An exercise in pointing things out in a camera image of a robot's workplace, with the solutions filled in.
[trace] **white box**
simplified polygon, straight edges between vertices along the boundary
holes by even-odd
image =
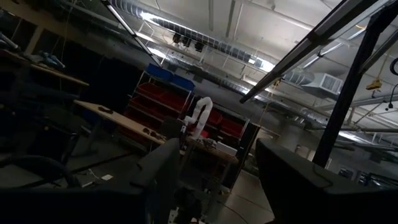
[[[217,142],[216,148],[218,150],[220,150],[221,152],[225,152],[225,153],[227,153],[227,154],[229,154],[231,156],[235,156],[237,151],[238,151],[238,150],[236,150],[236,149],[234,149],[234,148],[232,148],[230,146],[227,146],[227,145],[225,145],[225,144],[223,144],[221,142]]]

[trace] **black pole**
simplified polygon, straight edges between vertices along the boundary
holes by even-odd
[[[371,17],[365,36],[359,46],[354,62],[349,70],[348,76],[336,102],[335,108],[330,116],[326,130],[319,142],[313,162],[321,167],[325,167],[328,162],[333,145],[336,142],[341,125],[351,102],[354,98],[358,85],[366,72],[362,69],[364,62],[372,55],[377,40],[384,29],[395,19],[398,14],[397,1],[390,6],[380,10]]]

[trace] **air vent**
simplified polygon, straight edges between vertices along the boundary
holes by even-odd
[[[341,86],[343,81],[339,78],[333,77],[331,75],[325,74],[320,84],[320,88],[334,93],[336,95],[340,94]]]

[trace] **workbench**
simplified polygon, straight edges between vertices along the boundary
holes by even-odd
[[[221,189],[221,186],[222,186],[223,181],[229,171],[229,168],[231,167],[231,164],[238,164],[239,160],[235,156],[231,156],[225,152],[222,152],[222,151],[216,149],[215,147],[206,146],[206,145],[204,145],[204,143],[202,141],[193,139],[192,137],[187,137],[186,140],[187,140],[186,143],[188,145],[188,148],[187,148],[185,155],[182,158],[180,173],[181,173],[182,169],[184,168],[185,164],[187,163],[187,161],[194,149],[199,149],[201,151],[210,153],[210,154],[216,156],[217,158],[224,160],[226,162],[226,166],[224,168],[224,171],[223,171],[221,177],[218,179],[218,181],[216,183],[216,187],[211,190],[209,203],[208,203],[208,206],[207,206],[207,209],[205,212],[205,214],[207,214],[211,211],[214,203],[216,202],[216,197],[218,195],[218,192]]]
[[[20,63],[21,65],[23,65],[23,67],[29,67],[29,68],[32,68],[34,70],[39,70],[39,71],[44,72],[46,74],[53,75],[53,76],[59,77],[59,78],[64,79],[64,80],[71,81],[71,82],[79,84],[81,86],[89,86],[90,85],[88,83],[85,83],[85,82],[77,79],[77,78],[73,78],[73,77],[71,77],[69,75],[66,75],[66,74],[64,74],[62,72],[59,72],[59,71],[57,71],[55,69],[52,69],[52,68],[50,68],[50,67],[48,67],[48,66],[46,66],[46,65],[44,65],[42,63],[31,62],[31,61],[23,58],[22,56],[20,56],[20,55],[18,55],[16,53],[10,52],[8,50],[0,50],[0,57],[7,57],[7,58],[11,59],[12,61],[14,61],[16,63]]]
[[[95,103],[89,103],[89,102],[85,102],[85,101],[80,101],[80,100],[74,100],[73,102],[75,104],[77,104],[77,105],[80,105],[80,106],[84,107],[85,109],[88,109],[88,110],[98,114],[101,117],[101,119],[99,119],[96,122],[96,124],[94,125],[93,129],[91,130],[90,136],[88,138],[87,151],[91,150],[91,145],[92,145],[92,143],[93,143],[98,131],[101,129],[102,119],[107,119],[109,121],[112,121],[112,122],[114,122],[114,123],[116,123],[116,124],[118,124],[118,125],[120,125],[120,126],[122,126],[124,128],[127,128],[128,130],[131,130],[131,131],[133,131],[133,132],[145,137],[146,139],[148,139],[148,140],[150,140],[150,141],[152,141],[154,143],[157,143],[157,144],[160,144],[160,145],[165,143],[164,139],[159,139],[159,138],[151,136],[150,133],[153,132],[153,130],[151,130],[150,128],[148,128],[148,127],[146,127],[146,126],[144,126],[144,125],[142,125],[142,124],[140,124],[138,122],[135,122],[135,121],[133,121],[133,120],[131,120],[131,119],[129,119],[129,118],[127,118],[127,117],[115,112],[115,111],[113,111],[113,113],[107,113],[107,112],[99,110],[99,107],[102,107],[102,108],[104,108],[106,110],[109,110],[105,106],[97,105]]]

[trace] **yellow device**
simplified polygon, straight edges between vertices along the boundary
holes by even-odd
[[[381,83],[380,79],[377,78],[377,79],[373,80],[372,83],[367,85],[366,89],[367,90],[376,90],[376,89],[380,88],[381,85],[382,85],[382,83]]]

